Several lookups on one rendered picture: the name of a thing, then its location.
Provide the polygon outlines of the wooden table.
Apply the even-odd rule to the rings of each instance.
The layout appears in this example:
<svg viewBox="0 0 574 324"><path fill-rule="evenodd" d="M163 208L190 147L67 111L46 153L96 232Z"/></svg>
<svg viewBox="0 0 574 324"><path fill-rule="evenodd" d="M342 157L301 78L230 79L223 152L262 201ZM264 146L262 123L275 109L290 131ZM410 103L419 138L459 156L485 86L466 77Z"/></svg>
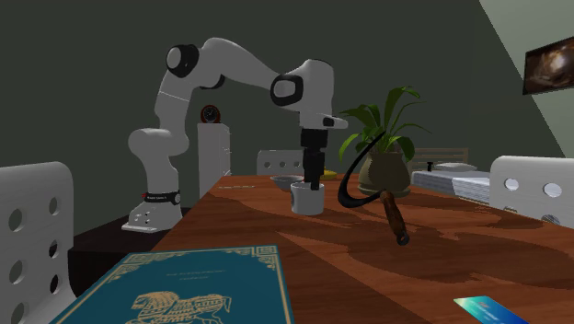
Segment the wooden table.
<svg viewBox="0 0 574 324"><path fill-rule="evenodd" d="M574 324L574 230L416 188L398 201L402 247L379 202L343 208L338 187L303 216L266 177L224 177L158 248L276 245L295 324L476 324L456 299L478 295Z"/></svg>

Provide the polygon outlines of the green potted plant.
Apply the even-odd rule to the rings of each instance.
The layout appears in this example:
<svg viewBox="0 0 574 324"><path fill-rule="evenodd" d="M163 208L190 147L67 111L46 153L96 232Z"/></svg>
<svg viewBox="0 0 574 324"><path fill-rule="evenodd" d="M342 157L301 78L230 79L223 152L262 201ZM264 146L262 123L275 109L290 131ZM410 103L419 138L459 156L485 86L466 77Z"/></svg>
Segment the green potted plant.
<svg viewBox="0 0 574 324"><path fill-rule="evenodd" d="M398 120L405 108L397 109L400 98L409 94L415 98L414 105L420 104L419 93L411 86L396 87L388 92L385 106L379 109L375 104L361 104L356 108L344 110L341 115L354 117L363 124L359 133L351 134L340 146L338 156L343 157L347 148L354 144L357 153L368 149L359 174L358 189L371 195L381 189L391 191L396 197L404 197L409 193L411 183L407 162L415 155L412 140L398 132L406 127L412 127L412 122L399 123Z"/></svg>

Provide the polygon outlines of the dark wall picture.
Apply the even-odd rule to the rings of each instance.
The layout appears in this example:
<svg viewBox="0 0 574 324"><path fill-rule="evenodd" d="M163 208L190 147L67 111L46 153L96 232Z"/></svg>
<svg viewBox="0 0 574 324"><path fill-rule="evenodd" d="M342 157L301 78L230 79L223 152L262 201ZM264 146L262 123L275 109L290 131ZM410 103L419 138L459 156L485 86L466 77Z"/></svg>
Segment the dark wall picture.
<svg viewBox="0 0 574 324"><path fill-rule="evenodd" d="M533 95L574 87L574 36L525 54L522 93Z"/></svg>

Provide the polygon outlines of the grey bowl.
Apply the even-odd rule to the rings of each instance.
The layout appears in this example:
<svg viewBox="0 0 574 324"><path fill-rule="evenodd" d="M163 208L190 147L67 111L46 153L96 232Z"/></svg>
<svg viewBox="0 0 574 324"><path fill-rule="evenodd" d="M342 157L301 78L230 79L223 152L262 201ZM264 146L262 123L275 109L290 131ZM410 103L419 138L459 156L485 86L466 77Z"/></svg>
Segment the grey bowl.
<svg viewBox="0 0 574 324"><path fill-rule="evenodd" d="M304 176L301 175L276 175L270 178L274 184L282 191L290 191L291 185L302 182Z"/></svg>

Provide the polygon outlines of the bed with white bedding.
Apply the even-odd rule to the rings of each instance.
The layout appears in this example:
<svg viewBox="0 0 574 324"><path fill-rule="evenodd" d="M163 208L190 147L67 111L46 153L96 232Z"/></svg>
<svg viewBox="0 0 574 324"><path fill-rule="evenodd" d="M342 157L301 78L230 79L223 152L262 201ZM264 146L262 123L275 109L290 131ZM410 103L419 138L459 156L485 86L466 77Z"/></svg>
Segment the bed with white bedding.
<svg viewBox="0 0 574 324"><path fill-rule="evenodd" d="M489 173L470 165L468 158L467 147L417 148L407 162L411 184L488 205Z"/></svg>

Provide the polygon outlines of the white cup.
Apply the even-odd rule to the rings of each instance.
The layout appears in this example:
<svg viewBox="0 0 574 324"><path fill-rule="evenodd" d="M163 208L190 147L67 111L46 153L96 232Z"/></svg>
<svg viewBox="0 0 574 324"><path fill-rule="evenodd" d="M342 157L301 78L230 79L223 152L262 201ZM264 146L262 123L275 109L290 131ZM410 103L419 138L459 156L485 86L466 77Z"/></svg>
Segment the white cup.
<svg viewBox="0 0 574 324"><path fill-rule="evenodd" d="M311 189L310 182L295 182L291 185L291 209L295 214L318 215L324 211L325 187Z"/></svg>

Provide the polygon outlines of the teal book with gold print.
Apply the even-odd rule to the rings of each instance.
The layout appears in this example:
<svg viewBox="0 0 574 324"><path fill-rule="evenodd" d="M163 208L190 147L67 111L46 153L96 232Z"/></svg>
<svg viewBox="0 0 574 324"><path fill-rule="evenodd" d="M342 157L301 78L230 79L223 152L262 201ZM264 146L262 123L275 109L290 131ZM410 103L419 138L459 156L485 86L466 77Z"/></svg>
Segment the teal book with gold print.
<svg viewBox="0 0 574 324"><path fill-rule="evenodd" d="M295 324L275 245L130 253L50 324Z"/></svg>

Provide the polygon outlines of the white chair with round holes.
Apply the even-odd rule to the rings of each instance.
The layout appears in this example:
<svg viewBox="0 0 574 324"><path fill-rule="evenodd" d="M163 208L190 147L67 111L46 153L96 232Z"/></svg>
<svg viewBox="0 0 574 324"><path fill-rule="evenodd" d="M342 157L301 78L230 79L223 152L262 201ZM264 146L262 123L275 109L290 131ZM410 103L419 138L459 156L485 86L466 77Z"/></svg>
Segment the white chair with round holes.
<svg viewBox="0 0 574 324"><path fill-rule="evenodd" d="M498 157L489 173L489 205L574 229L574 158Z"/></svg>
<svg viewBox="0 0 574 324"><path fill-rule="evenodd" d="M260 150L257 156L258 175L303 175L302 150Z"/></svg>
<svg viewBox="0 0 574 324"><path fill-rule="evenodd" d="M74 184L61 162L0 168L0 324L49 324L70 306Z"/></svg>

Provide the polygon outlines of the blue card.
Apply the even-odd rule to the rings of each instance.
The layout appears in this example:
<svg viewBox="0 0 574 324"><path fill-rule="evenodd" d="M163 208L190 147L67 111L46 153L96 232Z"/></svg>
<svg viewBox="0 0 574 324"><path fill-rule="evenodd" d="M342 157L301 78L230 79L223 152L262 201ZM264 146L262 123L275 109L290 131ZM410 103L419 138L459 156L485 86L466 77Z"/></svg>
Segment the blue card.
<svg viewBox="0 0 574 324"><path fill-rule="evenodd" d="M529 324L486 295L460 297L453 301L482 324Z"/></svg>

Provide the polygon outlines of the white cabinet with red clock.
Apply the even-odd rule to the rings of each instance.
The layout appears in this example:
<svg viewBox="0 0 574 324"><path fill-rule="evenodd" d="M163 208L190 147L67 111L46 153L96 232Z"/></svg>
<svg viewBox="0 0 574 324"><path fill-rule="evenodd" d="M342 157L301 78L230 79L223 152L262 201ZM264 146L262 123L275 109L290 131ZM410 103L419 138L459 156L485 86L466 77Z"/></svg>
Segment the white cabinet with red clock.
<svg viewBox="0 0 574 324"><path fill-rule="evenodd" d="M201 109L198 130L199 198L224 176L231 174L231 132L221 123L221 112L214 105Z"/></svg>

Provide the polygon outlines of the dark robot stand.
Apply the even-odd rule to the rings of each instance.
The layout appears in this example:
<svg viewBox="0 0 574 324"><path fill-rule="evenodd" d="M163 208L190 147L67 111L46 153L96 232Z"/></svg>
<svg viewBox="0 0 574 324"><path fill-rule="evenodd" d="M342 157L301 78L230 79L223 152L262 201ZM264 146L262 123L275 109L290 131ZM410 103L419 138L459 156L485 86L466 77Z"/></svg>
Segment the dark robot stand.
<svg viewBox="0 0 574 324"><path fill-rule="evenodd" d="M68 270L76 297L129 253L149 252L169 233L168 230L152 234L122 230L128 219L125 215L74 237L74 245L68 251Z"/></svg>

